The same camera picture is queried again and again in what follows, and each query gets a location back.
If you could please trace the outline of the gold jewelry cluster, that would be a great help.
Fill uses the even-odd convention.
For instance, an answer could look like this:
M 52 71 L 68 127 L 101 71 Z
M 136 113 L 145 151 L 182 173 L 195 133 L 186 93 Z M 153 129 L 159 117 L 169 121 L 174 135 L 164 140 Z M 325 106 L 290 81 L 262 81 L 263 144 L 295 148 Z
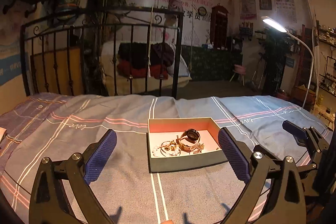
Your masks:
M 193 154 L 202 153 L 204 148 L 205 148 L 205 145 L 203 143 L 198 143 L 195 149 L 193 150 Z

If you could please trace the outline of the tan strap black watch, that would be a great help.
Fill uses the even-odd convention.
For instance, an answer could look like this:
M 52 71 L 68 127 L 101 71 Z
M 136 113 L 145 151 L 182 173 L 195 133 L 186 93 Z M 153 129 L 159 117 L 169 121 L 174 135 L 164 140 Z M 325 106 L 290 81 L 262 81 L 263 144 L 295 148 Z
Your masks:
M 193 128 L 184 131 L 180 136 L 177 135 L 177 144 L 184 152 L 192 152 L 200 141 L 200 133 Z

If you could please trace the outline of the gold ring bangle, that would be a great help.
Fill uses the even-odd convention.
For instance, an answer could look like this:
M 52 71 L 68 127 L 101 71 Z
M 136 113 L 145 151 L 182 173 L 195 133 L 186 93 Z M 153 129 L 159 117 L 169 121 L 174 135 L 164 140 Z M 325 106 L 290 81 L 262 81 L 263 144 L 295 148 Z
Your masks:
M 181 149 L 174 140 L 162 142 L 159 149 L 161 154 L 165 157 L 181 155 Z

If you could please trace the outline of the grey-blue striped bed cover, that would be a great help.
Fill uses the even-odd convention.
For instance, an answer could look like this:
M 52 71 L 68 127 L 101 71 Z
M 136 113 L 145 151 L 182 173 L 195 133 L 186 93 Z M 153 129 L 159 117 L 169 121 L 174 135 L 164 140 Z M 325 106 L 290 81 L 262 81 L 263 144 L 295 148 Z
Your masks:
M 1 116 L 1 128 L 6 131 L 1 141 L 1 190 L 27 223 L 30 193 L 41 160 L 68 159 L 113 129 L 116 148 L 91 188 L 115 222 L 219 222 L 244 187 L 228 163 L 185 172 L 149 173 L 148 119 L 200 117 L 227 127 L 249 147 L 261 144 L 280 158 L 290 155 L 298 165 L 308 163 L 309 156 L 282 129 L 283 121 L 314 127 L 327 140 L 332 136 L 323 122 L 306 110 L 270 96 L 175 100 L 43 93 Z

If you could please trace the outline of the pink stool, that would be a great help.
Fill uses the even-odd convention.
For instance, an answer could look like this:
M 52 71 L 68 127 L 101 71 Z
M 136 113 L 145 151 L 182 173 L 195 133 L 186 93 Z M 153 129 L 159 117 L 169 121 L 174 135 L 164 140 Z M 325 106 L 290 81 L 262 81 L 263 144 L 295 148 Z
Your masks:
M 245 80 L 244 80 L 244 76 L 246 74 L 246 67 L 242 66 L 242 65 L 234 65 L 234 70 L 233 70 L 234 74 L 232 75 L 230 82 L 233 80 L 233 78 L 236 75 L 239 75 L 239 79 L 242 82 L 242 85 L 245 85 Z

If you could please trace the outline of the pale green box pink interior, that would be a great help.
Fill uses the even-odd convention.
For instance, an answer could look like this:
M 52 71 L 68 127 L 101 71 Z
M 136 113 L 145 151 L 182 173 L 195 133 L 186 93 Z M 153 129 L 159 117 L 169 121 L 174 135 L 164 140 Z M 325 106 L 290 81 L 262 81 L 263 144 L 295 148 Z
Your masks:
M 149 119 L 147 154 L 151 173 L 179 172 L 227 161 L 210 117 Z

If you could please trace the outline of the red phone booth cabinet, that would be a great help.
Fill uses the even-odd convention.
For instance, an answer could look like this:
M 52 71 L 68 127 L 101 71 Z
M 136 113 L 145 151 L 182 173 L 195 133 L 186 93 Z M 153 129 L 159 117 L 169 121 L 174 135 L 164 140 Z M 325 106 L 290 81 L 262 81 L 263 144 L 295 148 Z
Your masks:
M 215 50 L 226 46 L 228 31 L 228 10 L 217 5 L 212 8 L 210 22 L 210 42 Z

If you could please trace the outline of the white hanging chair with cushions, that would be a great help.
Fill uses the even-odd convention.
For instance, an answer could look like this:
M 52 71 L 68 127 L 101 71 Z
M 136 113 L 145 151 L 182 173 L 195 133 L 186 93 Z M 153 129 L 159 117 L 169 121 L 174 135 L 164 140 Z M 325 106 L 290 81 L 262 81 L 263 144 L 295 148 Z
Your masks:
M 110 96 L 172 89 L 175 45 L 171 43 L 114 42 L 103 45 L 101 64 Z

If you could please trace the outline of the black iron bed frame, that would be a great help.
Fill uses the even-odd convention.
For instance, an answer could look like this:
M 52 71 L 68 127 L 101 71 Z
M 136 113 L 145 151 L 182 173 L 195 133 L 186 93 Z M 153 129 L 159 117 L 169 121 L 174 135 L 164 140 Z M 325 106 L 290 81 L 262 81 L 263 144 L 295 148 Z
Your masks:
M 111 14 L 117 18 L 128 17 L 130 12 L 147 12 L 151 16 L 150 21 L 133 18 L 132 23 L 129 24 L 131 28 L 145 27 L 147 29 L 147 50 L 150 50 L 152 28 L 162 28 L 164 31 L 168 30 L 168 27 L 161 23 L 162 16 L 175 16 L 177 26 L 175 26 L 174 29 L 177 31 L 177 43 L 175 45 L 174 75 L 171 95 L 176 97 L 182 49 L 183 12 L 135 6 L 111 6 L 98 9 L 97 11 L 76 8 L 74 10 L 46 15 L 21 25 L 19 46 L 23 86 L 26 95 L 30 96 L 39 91 L 35 62 L 33 60 L 27 61 L 26 59 L 26 42 L 33 44 L 36 38 L 43 41 L 45 37 L 49 35 L 51 35 L 53 39 L 56 39 L 59 32 L 65 32 L 66 57 L 70 57 L 70 47 L 72 44 L 80 48 L 82 86 L 84 91 L 88 92 L 88 73 L 85 71 L 85 68 L 87 67 L 85 55 L 90 55 L 94 63 L 99 63 L 101 58 L 101 47 L 105 42 L 105 28 L 109 26 L 109 23 L 106 22 L 107 16 Z

